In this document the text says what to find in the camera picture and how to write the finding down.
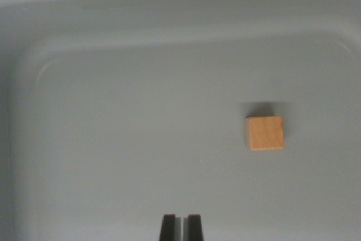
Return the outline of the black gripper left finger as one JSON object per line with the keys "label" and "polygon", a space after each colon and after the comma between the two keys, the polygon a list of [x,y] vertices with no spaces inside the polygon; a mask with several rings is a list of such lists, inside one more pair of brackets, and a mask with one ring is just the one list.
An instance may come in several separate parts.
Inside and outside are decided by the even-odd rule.
{"label": "black gripper left finger", "polygon": [[180,241],[182,235],[181,218],[175,214],[165,214],[162,218],[159,241]]}

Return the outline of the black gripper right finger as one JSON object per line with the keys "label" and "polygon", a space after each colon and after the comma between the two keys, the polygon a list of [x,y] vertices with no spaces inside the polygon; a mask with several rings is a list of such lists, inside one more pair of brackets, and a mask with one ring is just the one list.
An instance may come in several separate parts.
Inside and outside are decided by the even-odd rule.
{"label": "black gripper right finger", "polygon": [[183,240],[203,241],[202,220],[199,214],[191,214],[183,219]]}

